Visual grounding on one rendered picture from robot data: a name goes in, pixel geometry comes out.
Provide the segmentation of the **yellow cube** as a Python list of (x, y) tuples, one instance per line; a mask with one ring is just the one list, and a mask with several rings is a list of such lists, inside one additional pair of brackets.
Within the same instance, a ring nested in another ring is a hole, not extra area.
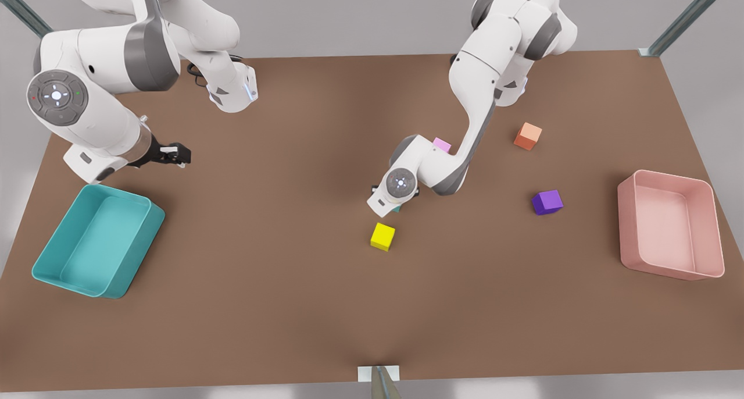
[(389, 251), (395, 232), (396, 229), (393, 227), (378, 222), (370, 237), (370, 245), (386, 252)]

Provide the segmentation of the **teal plastic tray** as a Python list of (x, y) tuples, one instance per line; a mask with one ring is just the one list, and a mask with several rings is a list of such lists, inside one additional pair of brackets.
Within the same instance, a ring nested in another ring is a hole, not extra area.
[(165, 216), (147, 197), (85, 185), (40, 253), (32, 277), (88, 297), (121, 298)]

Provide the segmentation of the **orange cube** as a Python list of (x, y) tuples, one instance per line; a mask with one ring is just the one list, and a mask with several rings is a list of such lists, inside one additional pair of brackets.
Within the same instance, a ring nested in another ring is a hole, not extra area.
[(534, 145), (537, 144), (541, 133), (542, 129), (540, 127), (525, 122), (516, 134), (514, 144), (525, 150), (532, 150)]

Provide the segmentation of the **purple cube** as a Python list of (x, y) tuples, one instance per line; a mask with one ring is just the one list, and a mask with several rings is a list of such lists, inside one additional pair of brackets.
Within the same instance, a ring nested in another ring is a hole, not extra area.
[(531, 198), (536, 215), (548, 215), (564, 207), (558, 190), (543, 191)]

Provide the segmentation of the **pink plastic tray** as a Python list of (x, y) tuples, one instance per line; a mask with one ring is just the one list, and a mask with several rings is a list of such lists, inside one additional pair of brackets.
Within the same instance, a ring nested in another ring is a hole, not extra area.
[(621, 263), (695, 282), (725, 273), (709, 183), (638, 169), (617, 185)]

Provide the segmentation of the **silver frame post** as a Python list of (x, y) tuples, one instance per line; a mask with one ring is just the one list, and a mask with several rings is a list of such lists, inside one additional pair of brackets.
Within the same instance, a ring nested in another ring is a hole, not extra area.
[(43, 38), (53, 32), (48, 23), (43, 20), (24, 0), (0, 0), (10, 13), (15, 15), (37, 37)]
[(638, 49), (640, 57), (661, 57), (715, 1), (717, 0), (693, 0), (650, 46)]
[(370, 399), (402, 399), (395, 385), (400, 381), (399, 365), (358, 366), (357, 381), (370, 382)]

